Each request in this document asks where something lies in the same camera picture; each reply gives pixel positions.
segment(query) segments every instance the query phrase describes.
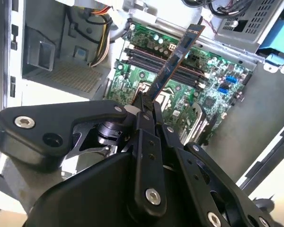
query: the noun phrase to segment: yellow wire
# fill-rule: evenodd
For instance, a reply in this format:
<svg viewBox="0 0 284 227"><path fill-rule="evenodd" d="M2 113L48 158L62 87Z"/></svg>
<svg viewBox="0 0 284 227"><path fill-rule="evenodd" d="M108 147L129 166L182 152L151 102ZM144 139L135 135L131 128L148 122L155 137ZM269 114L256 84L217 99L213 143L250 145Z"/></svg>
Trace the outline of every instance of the yellow wire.
<svg viewBox="0 0 284 227"><path fill-rule="evenodd" d="M101 52L101 50L102 50L102 46L103 46L103 43L104 43L104 34L105 34L105 30L106 30L106 25L103 25L103 34L102 34L102 39L101 39L101 43L100 43L100 51L99 51L99 53L98 53L98 55L97 55L97 57L99 57L99 55L100 55L100 52Z"/></svg>

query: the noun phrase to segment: screw hole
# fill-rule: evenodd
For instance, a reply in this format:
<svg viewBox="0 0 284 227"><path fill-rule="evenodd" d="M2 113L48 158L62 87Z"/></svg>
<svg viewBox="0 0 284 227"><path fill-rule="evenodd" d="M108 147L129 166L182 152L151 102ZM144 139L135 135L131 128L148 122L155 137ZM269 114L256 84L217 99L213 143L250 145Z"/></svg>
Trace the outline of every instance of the screw hole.
<svg viewBox="0 0 284 227"><path fill-rule="evenodd" d="M43 136L43 142L52 148L58 148L63 144L63 139L61 136L55 133L46 133Z"/></svg>
<svg viewBox="0 0 284 227"><path fill-rule="evenodd" d="M91 30L91 28L88 27L88 28L86 28L86 32L87 32L87 34L91 34L93 32L93 30Z"/></svg>
<svg viewBox="0 0 284 227"><path fill-rule="evenodd" d="M151 159L151 160L155 160L156 157L153 155L153 154L149 154L148 157Z"/></svg>
<svg viewBox="0 0 284 227"><path fill-rule="evenodd" d="M22 124L29 124L29 120L28 119L21 119L20 122Z"/></svg>

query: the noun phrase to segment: mounting hole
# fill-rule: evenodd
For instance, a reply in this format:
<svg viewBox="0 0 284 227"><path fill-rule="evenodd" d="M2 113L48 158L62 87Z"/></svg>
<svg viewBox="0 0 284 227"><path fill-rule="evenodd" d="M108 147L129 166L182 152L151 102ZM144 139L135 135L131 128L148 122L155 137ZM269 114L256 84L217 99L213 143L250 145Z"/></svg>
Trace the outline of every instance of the mounting hole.
<svg viewBox="0 0 284 227"><path fill-rule="evenodd" d="M259 227L259 224L257 223L257 221L252 216L247 215L247 217L254 227Z"/></svg>
<svg viewBox="0 0 284 227"><path fill-rule="evenodd" d="M52 148L58 148L63 144L62 137L55 133L46 133L43 136L43 142Z"/></svg>
<svg viewBox="0 0 284 227"><path fill-rule="evenodd" d="M151 159L151 160L155 160L156 157L153 155L153 154L149 154L148 157Z"/></svg>
<svg viewBox="0 0 284 227"><path fill-rule="evenodd" d="M86 33L87 33L87 34L91 34L92 32L93 32L93 30L91 30L90 27L88 27L88 28L86 29Z"/></svg>

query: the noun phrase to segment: silver metal panel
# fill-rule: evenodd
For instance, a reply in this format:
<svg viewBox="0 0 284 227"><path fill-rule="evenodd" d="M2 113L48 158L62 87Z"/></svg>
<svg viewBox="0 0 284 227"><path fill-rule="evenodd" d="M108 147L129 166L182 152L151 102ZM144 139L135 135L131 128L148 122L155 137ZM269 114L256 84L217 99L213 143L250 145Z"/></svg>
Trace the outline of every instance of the silver metal panel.
<svg viewBox="0 0 284 227"><path fill-rule="evenodd" d="M89 68L76 61L58 61L51 72L37 69L23 78L92 99L109 72L104 67Z"/></svg>
<svg viewBox="0 0 284 227"><path fill-rule="evenodd" d="M256 0L236 18L224 19L215 40L255 53L284 9L284 0ZM246 23L233 28L231 21Z"/></svg>

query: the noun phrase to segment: electronic chip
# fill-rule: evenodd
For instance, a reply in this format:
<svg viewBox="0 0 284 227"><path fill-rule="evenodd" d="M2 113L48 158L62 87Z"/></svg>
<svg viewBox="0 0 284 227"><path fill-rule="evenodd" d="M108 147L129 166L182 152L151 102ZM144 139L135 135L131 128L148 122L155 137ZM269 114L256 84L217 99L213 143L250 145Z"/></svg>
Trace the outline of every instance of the electronic chip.
<svg viewBox="0 0 284 227"><path fill-rule="evenodd" d="M153 49L154 46L155 46L155 43L148 41L148 43L147 43L148 48Z"/></svg>
<svg viewBox="0 0 284 227"><path fill-rule="evenodd" d="M214 98L211 97L207 97L203 103L203 107L205 108L211 108L214 103L216 102L216 100Z"/></svg>

